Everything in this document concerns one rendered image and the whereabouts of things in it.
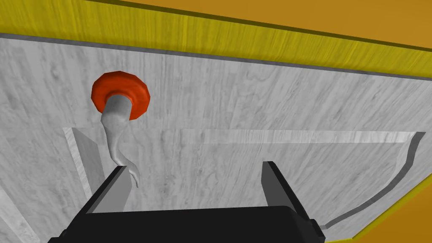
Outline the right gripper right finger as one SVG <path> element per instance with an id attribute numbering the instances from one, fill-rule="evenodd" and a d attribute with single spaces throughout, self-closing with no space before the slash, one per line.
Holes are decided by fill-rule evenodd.
<path id="1" fill-rule="evenodd" d="M 262 163 L 261 185 L 268 206 L 288 206 L 306 221 L 310 220 L 298 197 L 273 161 Z"/>

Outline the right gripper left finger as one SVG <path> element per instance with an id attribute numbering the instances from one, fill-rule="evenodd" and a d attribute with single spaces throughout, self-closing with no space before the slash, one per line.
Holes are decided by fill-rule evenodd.
<path id="1" fill-rule="evenodd" d="M 86 213 L 122 212 L 132 189 L 126 166 L 117 166 L 86 204 Z"/>

